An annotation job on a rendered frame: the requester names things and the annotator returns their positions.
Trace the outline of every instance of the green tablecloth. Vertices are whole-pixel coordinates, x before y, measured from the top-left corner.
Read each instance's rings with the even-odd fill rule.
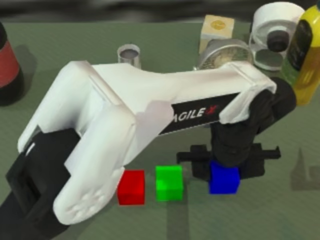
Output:
[[[191,70],[198,55],[201,25],[192,23],[6,24],[28,82],[24,98],[0,108],[0,201],[9,192],[5,174],[17,157],[17,140],[58,71],[69,61],[114,63],[117,48],[141,48],[142,68],[155,72]],[[237,23],[235,37],[249,25]],[[320,94],[257,137],[264,148],[280,146],[266,174],[244,180],[233,196],[209,195],[208,186],[184,165],[184,201],[159,203],[155,166],[175,164],[175,154],[207,144],[207,128],[157,138],[129,169],[146,172],[146,205],[120,207],[117,199],[96,217],[72,226],[59,240],[319,240]]]

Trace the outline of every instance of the yellow bottle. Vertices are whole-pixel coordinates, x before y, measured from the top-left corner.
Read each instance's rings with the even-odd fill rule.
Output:
[[[301,16],[282,75],[293,86],[297,105],[308,104],[320,83],[320,1]]]

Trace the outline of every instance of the mesh strainer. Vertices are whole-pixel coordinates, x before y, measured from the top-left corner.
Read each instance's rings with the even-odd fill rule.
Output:
[[[239,39],[214,39],[200,54],[194,70],[216,69],[234,61],[247,61],[253,64],[254,57],[249,46]]]

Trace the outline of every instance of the white robotic arm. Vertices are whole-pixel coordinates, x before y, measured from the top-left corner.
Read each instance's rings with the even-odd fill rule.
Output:
[[[38,132],[73,128],[79,134],[65,162],[71,177],[53,204],[58,221],[73,225],[108,204],[124,166],[157,136],[216,121],[241,122],[255,96],[276,88],[247,62],[161,74],[126,63],[73,61],[60,71],[29,121],[18,151],[34,148],[29,142]]]

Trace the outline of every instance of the red cube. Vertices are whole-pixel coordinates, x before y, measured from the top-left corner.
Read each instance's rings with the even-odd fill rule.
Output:
[[[116,194],[119,205],[144,205],[145,171],[125,170]]]

